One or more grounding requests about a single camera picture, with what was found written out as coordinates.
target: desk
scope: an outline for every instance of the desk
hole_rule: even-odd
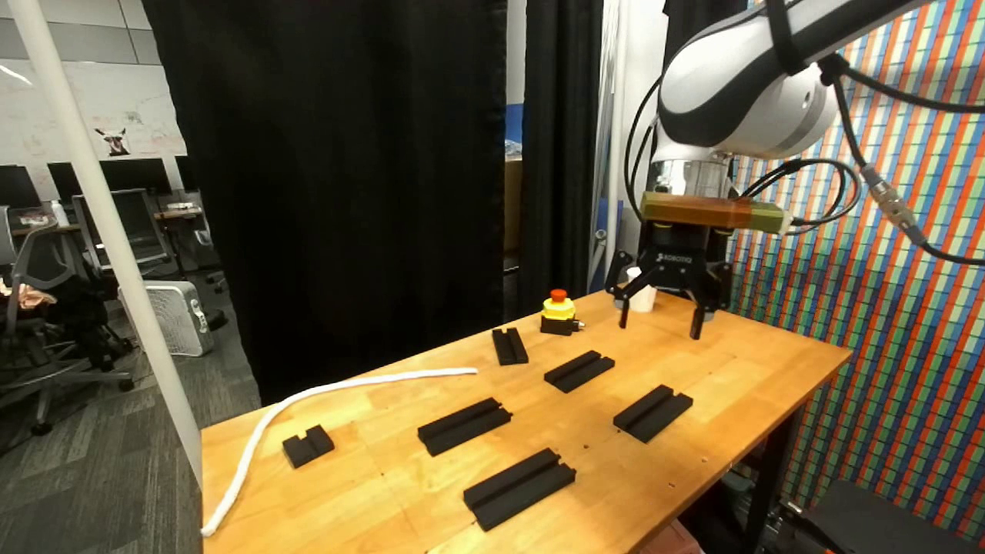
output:
[[[426,352],[374,375],[477,365],[480,375],[353,389],[287,408],[264,433],[254,473],[208,550],[630,550],[672,523],[771,437],[849,352],[735,313],[714,313],[701,343],[687,335],[693,305],[658,295],[652,313],[619,329],[614,297],[578,297],[575,335],[542,335],[513,319],[528,365],[498,365],[491,333]],[[585,352],[615,365],[562,395],[542,375]],[[657,385],[696,402],[650,444],[614,414]],[[495,398],[513,417],[437,460],[415,428]],[[232,484],[261,408],[204,432],[204,516]],[[323,425],[335,449],[290,468],[280,440]],[[575,484],[483,533],[461,488],[556,449]]]

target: person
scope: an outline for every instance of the person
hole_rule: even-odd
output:
[[[2,319],[10,303],[17,303],[22,313],[61,325],[66,339],[78,343],[79,354],[98,369],[110,369],[114,361],[131,352],[127,343],[108,333],[108,311],[98,288],[79,277],[58,284],[54,291],[44,291],[31,284],[10,288],[10,284],[0,277]]]

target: colorful patterned wall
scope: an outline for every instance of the colorful patterned wall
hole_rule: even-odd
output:
[[[985,3],[939,0],[843,49],[854,68],[926,98],[985,105]],[[863,154],[944,252],[985,255],[985,120],[854,87]],[[849,159],[833,125],[804,156]],[[767,166],[753,163],[739,183]],[[776,202],[823,213],[829,170]],[[807,238],[733,239],[735,311],[856,352],[804,411],[785,495],[814,506],[854,479],[985,549],[985,269],[939,263],[864,197]]]

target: floor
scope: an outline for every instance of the floor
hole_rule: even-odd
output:
[[[201,495],[155,375],[143,352],[120,365],[132,390],[66,395],[46,437],[25,432],[29,407],[0,411],[0,550],[201,550]],[[201,425],[259,407],[234,316],[214,354],[175,365]]]

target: wooden tabletop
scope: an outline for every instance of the wooden tabletop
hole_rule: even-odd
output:
[[[849,352],[735,313],[714,313],[690,339],[693,305],[658,295],[652,313],[619,329],[611,295],[578,297],[575,335],[513,325],[528,365],[498,365],[480,333],[376,369],[477,365],[480,375],[353,389],[290,407],[264,433],[254,473],[208,550],[630,550],[717,484]],[[601,352],[615,365],[573,395],[546,372]],[[693,407],[650,444],[614,428],[614,414],[667,385]],[[428,455],[418,428],[495,398],[511,422],[445,455]],[[204,516],[214,515],[261,408],[204,432]],[[329,455],[294,468],[283,440],[323,425]],[[522,460],[556,449],[575,484],[483,533],[461,493]]]

